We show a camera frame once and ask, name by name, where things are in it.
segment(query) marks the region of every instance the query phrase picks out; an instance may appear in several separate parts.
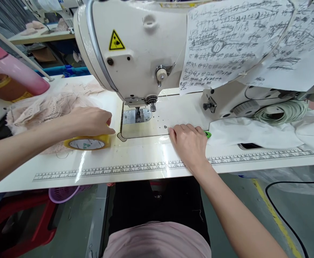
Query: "red stool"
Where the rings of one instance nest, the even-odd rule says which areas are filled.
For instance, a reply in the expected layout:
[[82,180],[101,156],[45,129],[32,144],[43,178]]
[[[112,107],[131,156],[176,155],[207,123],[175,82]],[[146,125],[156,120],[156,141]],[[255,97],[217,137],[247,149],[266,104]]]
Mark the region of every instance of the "red stool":
[[[8,239],[2,230],[8,218],[17,212],[28,210],[45,204],[43,214],[40,218],[31,239],[15,243],[17,239]],[[48,244],[54,237],[56,228],[49,230],[49,223],[54,216],[56,204],[48,196],[48,192],[32,193],[25,192],[19,195],[3,198],[0,202],[0,257],[19,257],[22,254],[40,246]]]

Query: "hand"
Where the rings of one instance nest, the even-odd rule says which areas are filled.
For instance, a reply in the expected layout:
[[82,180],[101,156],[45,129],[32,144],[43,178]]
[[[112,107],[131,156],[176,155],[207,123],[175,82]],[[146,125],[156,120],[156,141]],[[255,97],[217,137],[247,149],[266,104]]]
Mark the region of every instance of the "hand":
[[191,124],[181,124],[169,128],[169,133],[175,150],[192,173],[197,166],[208,163],[207,137],[201,127],[194,128]]
[[114,134],[115,130],[109,128],[111,117],[110,112],[98,107],[76,107],[69,114],[45,124],[53,126],[55,130],[61,129],[65,132],[66,139],[69,139],[77,136]]

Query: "handwritten paper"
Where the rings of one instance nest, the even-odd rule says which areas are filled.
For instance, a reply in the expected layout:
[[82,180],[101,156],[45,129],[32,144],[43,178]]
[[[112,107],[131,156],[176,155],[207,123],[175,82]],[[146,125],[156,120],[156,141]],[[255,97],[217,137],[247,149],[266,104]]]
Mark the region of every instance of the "handwritten paper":
[[256,65],[290,20],[287,0],[225,0],[188,13],[180,93],[226,84]]
[[308,0],[301,0],[286,37],[266,61],[238,81],[294,91],[307,91],[314,85],[314,2],[308,7]]

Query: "pink bottle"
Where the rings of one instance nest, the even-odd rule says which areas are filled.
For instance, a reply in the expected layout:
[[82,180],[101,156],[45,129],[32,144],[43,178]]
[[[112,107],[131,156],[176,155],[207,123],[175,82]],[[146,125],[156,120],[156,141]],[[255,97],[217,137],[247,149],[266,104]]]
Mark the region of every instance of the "pink bottle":
[[6,74],[23,84],[33,95],[40,95],[49,89],[47,81],[1,47],[0,73]]

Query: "yellow floor line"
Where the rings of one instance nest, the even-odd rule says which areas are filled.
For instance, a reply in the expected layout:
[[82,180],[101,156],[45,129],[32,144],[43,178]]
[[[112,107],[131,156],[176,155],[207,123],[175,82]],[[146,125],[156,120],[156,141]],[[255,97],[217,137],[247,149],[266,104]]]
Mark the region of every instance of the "yellow floor line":
[[281,230],[282,234],[285,236],[285,238],[287,240],[287,244],[288,244],[289,248],[292,250],[294,256],[296,258],[302,258],[301,254],[299,253],[298,249],[296,248],[294,242],[292,241],[291,237],[289,236],[287,229],[284,227],[282,221],[280,220],[280,218],[277,215],[276,211],[274,210],[273,206],[271,205],[271,203],[269,202],[268,198],[264,194],[264,191],[262,190],[260,184],[258,183],[258,181],[256,179],[251,179],[251,181],[255,185],[255,187],[257,188],[258,193],[260,194],[260,196],[262,197],[263,201],[267,205],[269,212],[273,216],[274,221],[276,222],[276,224],[279,226],[279,229]]

